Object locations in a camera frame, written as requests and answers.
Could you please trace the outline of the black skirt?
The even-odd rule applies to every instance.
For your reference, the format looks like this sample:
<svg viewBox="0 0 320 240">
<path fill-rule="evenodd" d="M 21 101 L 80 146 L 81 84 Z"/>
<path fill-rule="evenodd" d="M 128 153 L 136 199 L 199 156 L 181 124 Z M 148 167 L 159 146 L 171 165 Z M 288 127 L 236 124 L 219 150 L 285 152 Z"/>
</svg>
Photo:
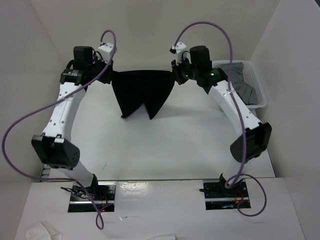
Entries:
<svg viewBox="0 0 320 240">
<path fill-rule="evenodd" d="M 121 118 L 126 119 L 145 106 L 153 119 L 169 97 L 175 81 L 166 70 L 115 71 L 111 85 L 121 110 Z"/>
</svg>

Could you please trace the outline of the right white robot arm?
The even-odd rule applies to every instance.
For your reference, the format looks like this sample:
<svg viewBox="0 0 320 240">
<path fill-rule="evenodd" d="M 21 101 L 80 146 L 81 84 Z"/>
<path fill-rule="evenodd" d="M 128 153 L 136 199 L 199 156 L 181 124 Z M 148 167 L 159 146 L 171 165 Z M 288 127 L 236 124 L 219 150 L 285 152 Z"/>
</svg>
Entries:
<svg viewBox="0 0 320 240">
<path fill-rule="evenodd" d="M 267 149 L 272 127 L 251 113 L 233 88 L 229 80 L 231 75 L 213 67 L 206 46 L 188 48 L 179 42 L 169 51 L 176 56 L 171 62 L 172 78 L 180 85 L 188 80 L 196 81 L 219 104 L 236 131 L 237 138 L 230 145 L 231 164 L 219 179 L 219 192 L 229 197 L 243 180 L 245 165 Z"/>
</svg>

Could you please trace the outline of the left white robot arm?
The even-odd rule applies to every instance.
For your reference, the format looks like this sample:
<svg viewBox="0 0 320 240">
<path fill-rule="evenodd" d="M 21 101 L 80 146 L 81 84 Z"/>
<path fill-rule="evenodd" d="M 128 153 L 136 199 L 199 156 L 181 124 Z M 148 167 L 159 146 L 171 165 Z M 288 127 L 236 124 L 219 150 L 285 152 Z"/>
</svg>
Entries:
<svg viewBox="0 0 320 240">
<path fill-rule="evenodd" d="M 81 193 L 88 200 L 97 198 L 102 189 L 97 177 L 81 163 L 80 149 L 71 142 L 71 132 L 90 82 L 97 79 L 109 83 L 113 66 L 111 56 L 115 52 L 112 43 L 101 43 L 97 50 L 90 46 L 74 47 L 73 59 L 60 75 L 58 104 L 41 135 L 31 139 L 41 162 L 78 180 L 83 185 Z"/>
</svg>

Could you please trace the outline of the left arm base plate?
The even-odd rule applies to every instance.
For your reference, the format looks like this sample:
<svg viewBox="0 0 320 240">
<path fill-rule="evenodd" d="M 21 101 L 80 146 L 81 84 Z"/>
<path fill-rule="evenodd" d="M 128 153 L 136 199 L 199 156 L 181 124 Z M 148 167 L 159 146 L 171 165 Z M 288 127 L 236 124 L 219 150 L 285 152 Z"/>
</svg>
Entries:
<svg viewBox="0 0 320 240">
<path fill-rule="evenodd" d="M 92 199 L 96 207 L 101 212 L 115 211 L 116 183 L 115 182 L 100 182 L 96 193 L 88 189 L 88 193 L 79 187 L 73 185 L 71 188 L 61 189 L 70 193 L 68 212 L 69 213 L 89 213 L 95 212 L 95 208 L 90 199 Z"/>
</svg>

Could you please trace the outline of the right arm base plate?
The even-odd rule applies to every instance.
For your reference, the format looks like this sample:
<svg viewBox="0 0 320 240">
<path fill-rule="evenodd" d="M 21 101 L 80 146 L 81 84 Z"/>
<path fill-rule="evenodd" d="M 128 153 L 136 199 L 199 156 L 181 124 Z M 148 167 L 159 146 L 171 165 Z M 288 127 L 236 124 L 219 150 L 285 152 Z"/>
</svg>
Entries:
<svg viewBox="0 0 320 240">
<path fill-rule="evenodd" d="M 225 189 L 218 179 L 204 180 L 203 187 L 199 189 L 204 194 L 205 208 L 210 210 L 250 209 L 250 199 L 245 181 L 232 189 Z"/>
</svg>

